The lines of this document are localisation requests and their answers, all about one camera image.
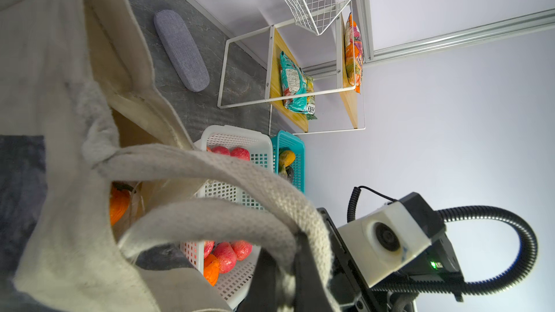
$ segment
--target plastic basket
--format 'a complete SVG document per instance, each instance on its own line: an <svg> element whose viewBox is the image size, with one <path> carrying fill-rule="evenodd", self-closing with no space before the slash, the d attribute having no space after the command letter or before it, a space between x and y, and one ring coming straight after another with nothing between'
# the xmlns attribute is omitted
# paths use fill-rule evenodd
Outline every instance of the plastic basket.
<svg viewBox="0 0 555 312"><path fill-rule="evenodd" d="M233 126L210 126L205 129L201 139L195 145L205 151L206 146L224 146L232 150L242 147L249 151L250 160L260 168L272 171L273 148L270 138L260 132L237 128ZM264 208L241 188L219 181L208 181L198 191L199 198L220 198L239 203L253 209ZM204 242L184 242L180 245L182 252L201 273L204 270ZM234 309L246 297L254 267L258 260L260 247L253 246L252 253L242 261L237 261L235 267L226 274L220 274L214 288L220 296Z"/></svg>
<svg viewBox="0 0 555 312"><path fill-rule="evenodd" d="M293 185L301 192L305 192L305 143L301 139L287 131L280 130L272 139L274 149L274 171L278 173L279 166L277 164L279 151L281 149L289 149L295 153L295 161L291 164L295 170L293 177Z"/></svg>

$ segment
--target canvas bag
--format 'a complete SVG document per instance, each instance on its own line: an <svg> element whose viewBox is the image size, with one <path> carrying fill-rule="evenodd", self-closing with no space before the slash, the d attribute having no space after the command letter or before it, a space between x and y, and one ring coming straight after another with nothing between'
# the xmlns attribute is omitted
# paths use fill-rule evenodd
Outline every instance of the canvas bag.
<svg viewBox="0 0 555 312"><path fill-rule="evenodd" d="M279 264L278 306L290 310L297 233L326 286L331 250L317 211L277 175L192 150L153 85L127 0L0 0L0 22L0 134L41 135L46 151L48 193L14 277L19 291L63 311L227 310L196 270L146 271L128 258L172 241L245 239ZM206 178L243 188L269 212L191 199ZM108 215L115 180L152 181L146 215L117 244ZM206 208L227 233L198 217ZM231 224L230 214L251 224Z"/></svg>

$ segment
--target chip bag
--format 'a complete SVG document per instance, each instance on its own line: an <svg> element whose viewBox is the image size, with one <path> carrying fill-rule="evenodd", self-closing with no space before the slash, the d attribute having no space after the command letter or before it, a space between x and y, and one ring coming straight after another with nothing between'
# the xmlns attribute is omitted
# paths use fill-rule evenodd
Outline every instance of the chip bag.
<svg viewBox="0 0 555 312"><path fill-rule="evenodd" d="M349 15L349 20L345 25L345 69L347 79L351 86L355 86L355 91L360 93L360 81L362 80L362 39L356 22Z"/></svg>
<svg viewBox="0 0 555 312"><path fill-rule="evenodd" d="M307 76L302 73L301 69L283 51L280 55L280 64L281 91L284 96L306 94L309 91L314 92L312 77L310 78L310 90L307 90ZM290 111L300 114L314 114L316 110L314 96L285 99L283 100L283 106Z"/></svg>

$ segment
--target orange pumpkin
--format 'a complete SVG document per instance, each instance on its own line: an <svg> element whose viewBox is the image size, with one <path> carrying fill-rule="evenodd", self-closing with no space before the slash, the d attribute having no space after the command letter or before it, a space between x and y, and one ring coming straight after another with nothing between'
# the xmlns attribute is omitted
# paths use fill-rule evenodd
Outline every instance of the orange pumpkin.
<svg viewBox="0 0 555 312"><path fill-rule="evenodd" d="M112 197L110 198L110 224L114 225L127 211L131 197L129 191L118 191L112 186Z"/></svg>
<svg viewBox="0 0 555 312"><path fill-rule="evenodd" d="M220 275L220 262L214 254L209 254L204 260L204 278L212 285L218 281Z"/></svg>

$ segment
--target teal plastic basket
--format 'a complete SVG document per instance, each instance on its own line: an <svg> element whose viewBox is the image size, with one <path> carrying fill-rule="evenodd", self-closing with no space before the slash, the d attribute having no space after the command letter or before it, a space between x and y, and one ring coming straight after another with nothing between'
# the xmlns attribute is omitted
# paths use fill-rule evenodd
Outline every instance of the teal plastic basket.
<svg viewBox="0 0 555 312"><path fill-rule="evenodd" d="M278 173L278 156L281 149L289 149L295 153L295 161L291 167L295 171L293 185L301 192L305 192L305 143L287 131L280 130L272 139L274 146L274 171Z"/></svg>

